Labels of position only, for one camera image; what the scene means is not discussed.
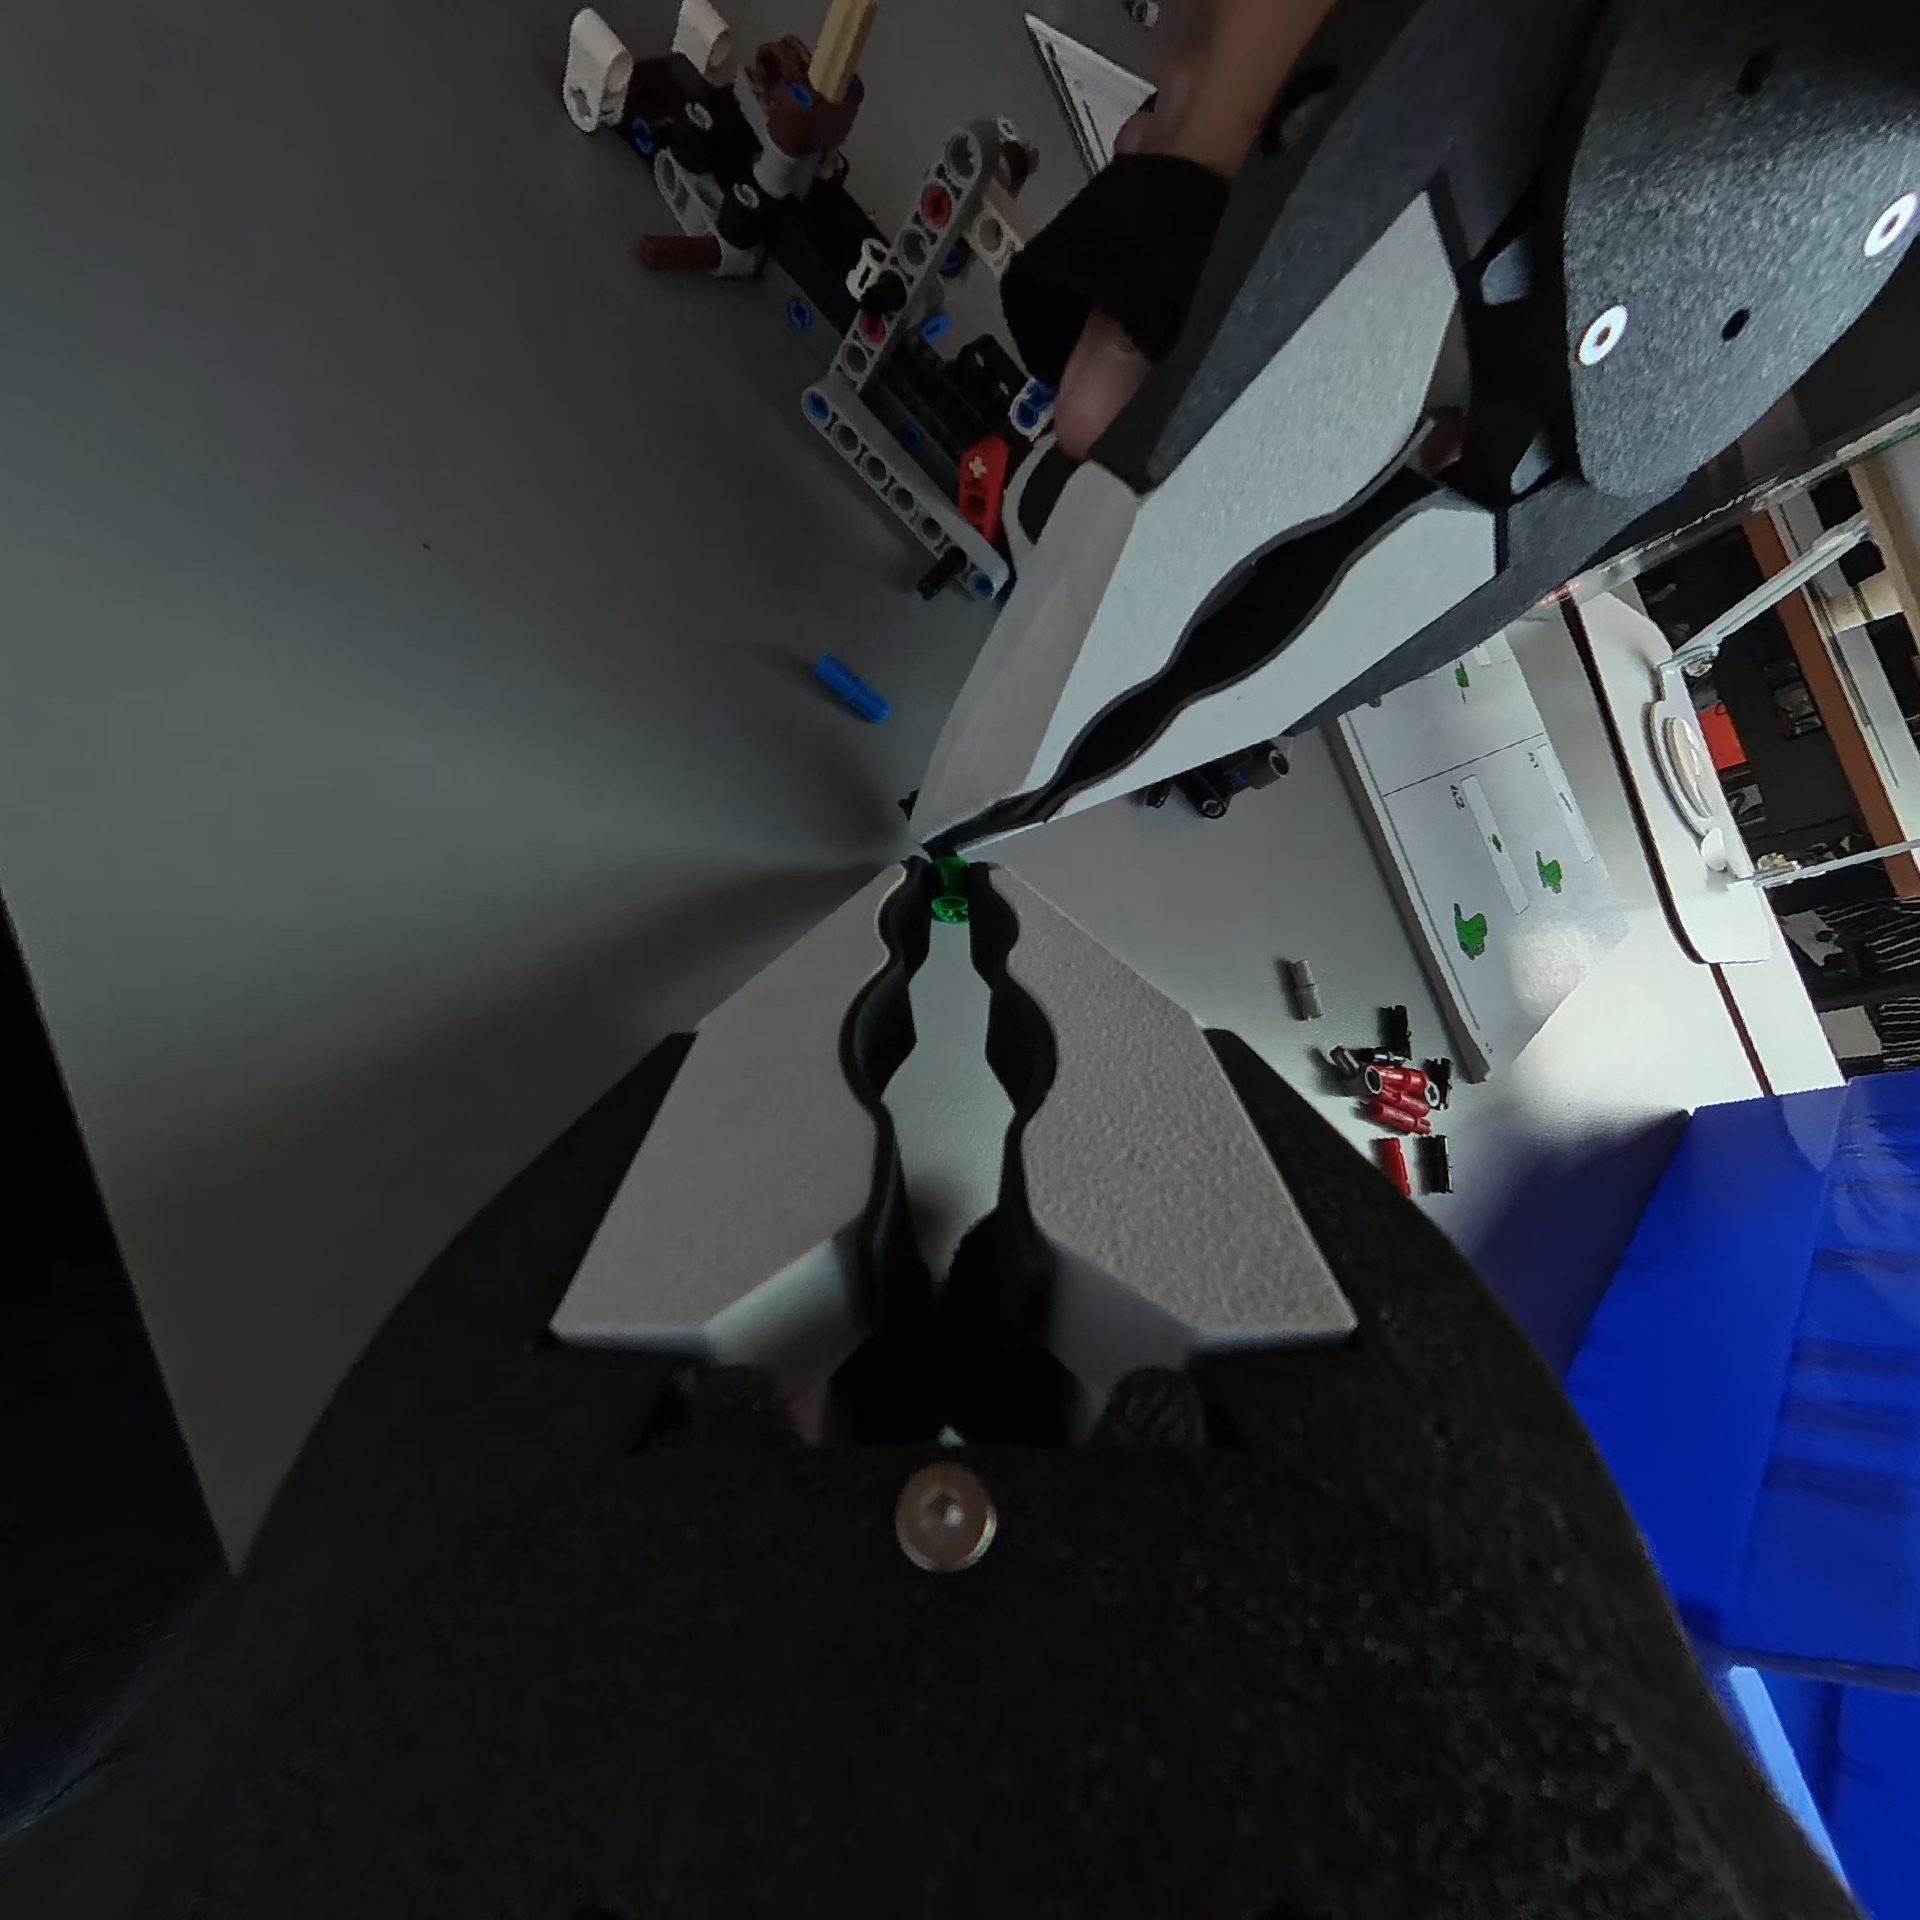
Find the person's left hand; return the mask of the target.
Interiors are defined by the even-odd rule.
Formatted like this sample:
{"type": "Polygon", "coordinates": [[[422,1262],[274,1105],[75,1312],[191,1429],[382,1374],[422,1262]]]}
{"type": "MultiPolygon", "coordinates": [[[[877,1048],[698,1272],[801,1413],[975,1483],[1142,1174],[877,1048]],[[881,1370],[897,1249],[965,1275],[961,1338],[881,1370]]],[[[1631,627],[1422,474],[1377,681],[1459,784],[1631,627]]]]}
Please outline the person's left hand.
{"type": "MultiPolygon", "coordinates": [[[[1114,154],[1173,155],[1233,179],[1332,2],[1188,4],[1155,96],[1116,132],[1114,154]]],[[[1155,365],[1135,325],[1094,307],[1054,404],[1058,447],[1085,460],[1155,365]]]]}

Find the partly built lego model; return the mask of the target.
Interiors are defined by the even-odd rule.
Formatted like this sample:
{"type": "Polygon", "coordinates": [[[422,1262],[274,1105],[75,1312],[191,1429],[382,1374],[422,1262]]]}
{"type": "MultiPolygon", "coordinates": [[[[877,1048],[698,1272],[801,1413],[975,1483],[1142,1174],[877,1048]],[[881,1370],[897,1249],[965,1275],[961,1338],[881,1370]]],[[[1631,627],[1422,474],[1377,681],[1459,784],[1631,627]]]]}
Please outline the partly built lego model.
{"type": "Polygon", "coordinates": [[[652,276],[788,283],[784,316],[825,351],[801,412],[925,556],[925,599],[992,603],[1015,581],[1008,495],[1050,433],[1053,390],[992,332],[961,339],[951,295],[1003,281],[1023,246],[1039,149],[1006,116],[948,130],[905,214],[882,227],[852,195],[848,139],[877,4],[829,4],[819,41],[734,51],[709,84],[671,51],[634,56],[617,134],[671,218],[636,244],[652,276]]]}

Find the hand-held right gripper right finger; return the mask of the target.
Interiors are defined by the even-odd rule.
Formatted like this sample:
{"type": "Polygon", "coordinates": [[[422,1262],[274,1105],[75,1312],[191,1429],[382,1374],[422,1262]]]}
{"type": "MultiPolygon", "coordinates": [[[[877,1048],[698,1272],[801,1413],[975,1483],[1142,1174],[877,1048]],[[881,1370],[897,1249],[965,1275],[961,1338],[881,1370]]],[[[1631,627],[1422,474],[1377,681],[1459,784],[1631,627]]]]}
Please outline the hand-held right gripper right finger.
{"type": "Polygon", "coordinates": [[[939,1299],[948,1424],[1075,1441],[1132,1376],[1352,1340],[1358,1312],[1204,1025],[1025,878],[970,864],[967,883],[982,1060],[1010,1112],[939,1299]]]}

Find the white lego instruction booklet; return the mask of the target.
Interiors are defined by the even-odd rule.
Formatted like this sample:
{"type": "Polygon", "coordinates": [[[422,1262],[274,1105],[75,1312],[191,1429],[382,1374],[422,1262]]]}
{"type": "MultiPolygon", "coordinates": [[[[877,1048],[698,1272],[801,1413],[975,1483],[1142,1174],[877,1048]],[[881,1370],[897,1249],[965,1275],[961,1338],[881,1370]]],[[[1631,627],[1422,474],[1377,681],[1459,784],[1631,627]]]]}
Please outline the white lego instruction booklet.
{"type": "Polygon", "coordinates": [[[1569,637],[1556,605],[1324,730],[1474,1084],[1510,1067],[1628,932],[1517,652],[1535,635],[1569,637]]]}

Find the grey black lego axle piece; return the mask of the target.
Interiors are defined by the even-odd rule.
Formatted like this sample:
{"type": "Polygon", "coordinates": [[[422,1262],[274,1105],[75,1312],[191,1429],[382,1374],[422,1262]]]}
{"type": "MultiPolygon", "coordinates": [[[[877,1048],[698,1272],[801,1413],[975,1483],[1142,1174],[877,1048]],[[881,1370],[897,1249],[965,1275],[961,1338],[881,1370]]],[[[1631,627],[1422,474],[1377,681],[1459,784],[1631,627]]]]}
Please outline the grey black lego axle piece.
{"type": "Polygon", "coordinates": [[[1243,748],[1233,755],[1215,757],[1207,764],[1155,779],[1140,787],[1136,799],[1148,808],[1165,808],[1170,798],[1183,798],[1204,819],[1223,819],[1243,793],[1257,793],[1291,769],[1291,737],[1276,736],[1243,748]]]}

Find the pile of red black pins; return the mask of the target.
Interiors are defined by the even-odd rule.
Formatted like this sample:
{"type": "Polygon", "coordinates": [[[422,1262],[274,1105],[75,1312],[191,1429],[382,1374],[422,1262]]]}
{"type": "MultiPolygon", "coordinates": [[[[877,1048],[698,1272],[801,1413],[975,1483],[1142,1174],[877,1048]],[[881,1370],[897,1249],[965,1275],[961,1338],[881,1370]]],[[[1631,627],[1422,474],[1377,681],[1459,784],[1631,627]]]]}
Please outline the pile of red black pins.
{"type": "Polygon", "coordinates": [[[1407,1003],[1379,1008],[1373,1043],[1336,1042],[1324,1049],[1332,1079],[1377,1137],[1368,1151],[1404,1198],[1457,1190],[1448,1114],[1459,1066],[1446,1051],[1420,1054],[1407,1003]]]}

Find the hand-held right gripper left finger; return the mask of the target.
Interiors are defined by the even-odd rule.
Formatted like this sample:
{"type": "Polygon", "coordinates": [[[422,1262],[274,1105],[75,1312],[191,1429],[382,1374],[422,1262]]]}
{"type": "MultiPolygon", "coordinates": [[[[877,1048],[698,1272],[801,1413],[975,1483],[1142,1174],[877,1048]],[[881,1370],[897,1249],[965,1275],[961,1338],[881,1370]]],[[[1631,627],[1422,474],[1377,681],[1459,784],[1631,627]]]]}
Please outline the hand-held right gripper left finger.
{"type": "Polygon", "coordinates": [[[891,864],[700,1024],[549,1329],[745,1367],[799,1433],[852,1427],[835,1377],[925,1307],[884,1099],[916,1043],[925,868],[891,864]]]}

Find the blue plastic bin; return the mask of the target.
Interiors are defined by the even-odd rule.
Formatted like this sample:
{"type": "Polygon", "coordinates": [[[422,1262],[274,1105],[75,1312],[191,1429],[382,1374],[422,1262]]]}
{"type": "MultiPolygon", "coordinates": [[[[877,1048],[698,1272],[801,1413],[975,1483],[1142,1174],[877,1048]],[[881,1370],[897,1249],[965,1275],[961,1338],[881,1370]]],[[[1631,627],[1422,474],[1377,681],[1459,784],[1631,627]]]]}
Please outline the blue plastic bin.
{"type": "Polygon", "coordinates": [[[1453,1231],[1570,1389],[1736,1746],[1865,1916],[1917,1916],[1917,1069],[1592,1137],[1453,1102],[1453,1231]]]}

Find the white folded paper sheet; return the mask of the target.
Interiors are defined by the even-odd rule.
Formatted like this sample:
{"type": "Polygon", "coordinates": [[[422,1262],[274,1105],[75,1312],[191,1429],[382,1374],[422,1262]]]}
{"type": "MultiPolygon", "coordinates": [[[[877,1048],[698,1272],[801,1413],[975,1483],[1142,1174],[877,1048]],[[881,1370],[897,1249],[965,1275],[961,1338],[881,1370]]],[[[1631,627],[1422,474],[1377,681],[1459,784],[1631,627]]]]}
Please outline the white folded paper sheet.
{"type": "Polygon", "coordinates": [[[1085,170],[1096,176],[1114,161],[1125,128],[1152,104],[1155,82],[1036,11],[1026,11],[1023,22],[1053,84],[1072,146],[1085,170]]]}

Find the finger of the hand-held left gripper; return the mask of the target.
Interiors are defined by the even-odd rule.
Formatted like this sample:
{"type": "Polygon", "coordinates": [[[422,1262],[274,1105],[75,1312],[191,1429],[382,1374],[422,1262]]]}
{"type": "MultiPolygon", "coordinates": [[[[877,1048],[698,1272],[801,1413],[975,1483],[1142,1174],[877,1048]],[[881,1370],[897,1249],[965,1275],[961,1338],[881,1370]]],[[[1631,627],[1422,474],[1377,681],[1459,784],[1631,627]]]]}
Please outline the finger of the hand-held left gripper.
{"type": "Polygon", "coordinates": [[[965,812],[940,804],[931,847],[965,851],[1295,734],[1498,574],[1497,514],[1454,491],[1391,482],[1358,529],[1352,554],[1332,526],[1286,539],[1048,777],[965,812]]]}
{"type": "Polygon", "coordinates": [[[939,737],[918,825],[1039,795],[1162,681],[1203,613],[1284,537],[1342,514],[1410,441],[1459,286],[1417,192],[1279,344],[1229,316],[1155,368],[1075,464],[939,737]]]}

